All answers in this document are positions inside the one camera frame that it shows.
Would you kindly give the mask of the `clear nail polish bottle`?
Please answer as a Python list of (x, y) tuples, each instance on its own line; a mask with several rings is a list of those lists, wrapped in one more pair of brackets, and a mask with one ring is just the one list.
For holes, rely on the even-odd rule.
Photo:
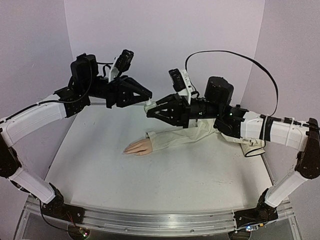
[(143, 106), (144, 112), (147, 114), (149, 110), (157, 107), (157, 103), (151, 99), (147, 100)]

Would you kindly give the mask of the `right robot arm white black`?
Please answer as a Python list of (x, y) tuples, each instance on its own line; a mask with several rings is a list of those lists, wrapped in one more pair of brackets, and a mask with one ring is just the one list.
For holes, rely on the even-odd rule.
[(222, 77), (208, 79), (204, 98), (187, 100), (182, 93), (170, 94), (144, 109), (148, 118), (187, 128), (191, 119), (214, 119), (214, 128), (228, 137), (256, 139), (281, 144), (298, 151), (289, 173), (259, 197), (256, 207), (234, 213), (237, 229), (250, 229), (278, 219), (277, 207), (300, 185), (320, 175), (320, 133), (314, 118), (296, 121), (258, 114), (231, 106), (234, 87)]

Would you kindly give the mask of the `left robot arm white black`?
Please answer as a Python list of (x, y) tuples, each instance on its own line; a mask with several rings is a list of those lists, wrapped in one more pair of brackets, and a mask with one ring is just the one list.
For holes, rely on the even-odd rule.
[(70, 65), (71, 77), (66, 87), (47, 98), (0, 120), (0, 176), (40, 200), (56, 218), (68, 213), (64, 197), (51, 183), (27, 170), (19, 160), (14, 145), (36, 130), (80, 113), (91, 104), (90, 97), (105, 100), (108, 109), (128, 107), (152, 98), (150, 90), (124, 75), (134, 53), (123, 50), (109, 71), (99, 75), (96, 56), (83, 53)]

